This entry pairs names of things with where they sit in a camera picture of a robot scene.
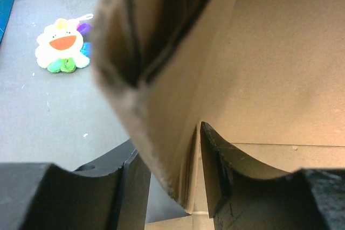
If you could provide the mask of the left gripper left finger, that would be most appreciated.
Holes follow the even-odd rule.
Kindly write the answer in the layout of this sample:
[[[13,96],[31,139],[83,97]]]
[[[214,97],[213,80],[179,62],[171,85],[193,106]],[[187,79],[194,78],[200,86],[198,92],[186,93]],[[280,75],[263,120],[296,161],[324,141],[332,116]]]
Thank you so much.
[[[131,141],[65,170],[1,164],[1,229],[144,229],[151,173]]]

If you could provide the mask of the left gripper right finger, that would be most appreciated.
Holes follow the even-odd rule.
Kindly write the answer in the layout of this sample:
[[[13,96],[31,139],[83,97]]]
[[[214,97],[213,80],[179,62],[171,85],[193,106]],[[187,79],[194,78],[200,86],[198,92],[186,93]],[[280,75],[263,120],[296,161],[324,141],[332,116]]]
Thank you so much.
[[[344,229],[344,169],[274,168],[205,122],[200,137],[215,229]]]

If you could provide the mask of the brown cardboard box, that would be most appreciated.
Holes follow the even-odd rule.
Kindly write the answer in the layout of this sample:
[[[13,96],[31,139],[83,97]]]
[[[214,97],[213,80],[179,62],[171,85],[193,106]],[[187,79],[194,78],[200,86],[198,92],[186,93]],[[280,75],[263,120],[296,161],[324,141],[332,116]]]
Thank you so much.
[[[100,0],[96,82],[186,217],[215,229],[200,127],[274,168],[344,169],[344,0]]]

